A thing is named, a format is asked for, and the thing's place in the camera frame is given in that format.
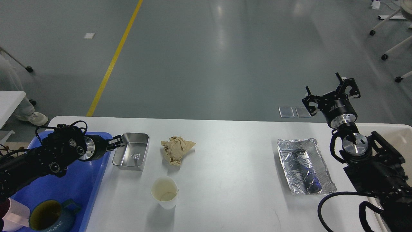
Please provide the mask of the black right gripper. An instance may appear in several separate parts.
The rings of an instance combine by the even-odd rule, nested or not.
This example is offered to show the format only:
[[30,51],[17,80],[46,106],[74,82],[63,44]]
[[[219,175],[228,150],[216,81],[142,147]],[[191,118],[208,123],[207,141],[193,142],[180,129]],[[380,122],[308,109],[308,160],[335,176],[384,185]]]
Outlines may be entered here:
[[335,94],[328,94],[325,97],[313,95],[309,87],[306,86],[307,94],[302,99],[302,103],[311,117],[321,111],[328,126],[337,129],[344,123],[356,121],[358,115],[349,99],[358,99],[361,94],[354,78],[342,77],[338,72],[335,75],[339,80]]

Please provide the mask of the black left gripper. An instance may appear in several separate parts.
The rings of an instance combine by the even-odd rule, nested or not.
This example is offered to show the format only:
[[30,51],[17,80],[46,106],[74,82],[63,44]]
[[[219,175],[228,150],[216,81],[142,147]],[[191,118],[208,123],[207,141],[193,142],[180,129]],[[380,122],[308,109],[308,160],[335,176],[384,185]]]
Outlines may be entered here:
[[84,137],[86,151],[79,161],[98,160],[104,156],[107,151],[114,151],[125,144],[121,135],[114,136],[112,139],[104,139],[99,135],[86,135]]

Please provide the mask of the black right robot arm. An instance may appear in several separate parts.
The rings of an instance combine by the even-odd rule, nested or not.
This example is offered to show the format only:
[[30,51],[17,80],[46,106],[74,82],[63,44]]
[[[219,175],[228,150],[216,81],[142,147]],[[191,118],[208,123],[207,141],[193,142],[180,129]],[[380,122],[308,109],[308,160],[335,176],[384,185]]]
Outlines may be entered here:
[[306,86],[302,102],[311,116],[322,112],[332,129],[329,145],[331,155],[346,164],[344,171],[355,192],[342,191],[327,195],[318,204],[317,214],[324,228],[331,232],[322,217],[323,204],[334,196],[355,195],[374,197],[377,207],[369,201],[359,204],[359,220],[365,232],[372,228],[367,222],[366,209],[380,215],[392,232],[410,232],[412,229],[412,190],[402,164],[404,157],[378,132],[362,135],[355,122],[357,113],[349,99],[359,98],[360,91],[354,78],[342,78],[336,73],[339,85],[335,91],[322,96],[313,95]]

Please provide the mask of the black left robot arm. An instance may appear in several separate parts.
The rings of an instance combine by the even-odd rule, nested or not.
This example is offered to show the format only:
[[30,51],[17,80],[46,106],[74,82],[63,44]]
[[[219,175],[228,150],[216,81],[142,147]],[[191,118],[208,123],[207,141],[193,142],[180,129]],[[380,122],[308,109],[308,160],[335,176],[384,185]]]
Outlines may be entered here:
[[52,132],[45,138],[35,135],[40,146],[19,149],[1,156],[1,202],[22,188],[46,175],[63,177],[69,165],[76,160],[88,162],[102,158],[105,153],[123,147],[120,135],[105,139],[87,134],[88,126],[78,127],[79,121],[50,127]]

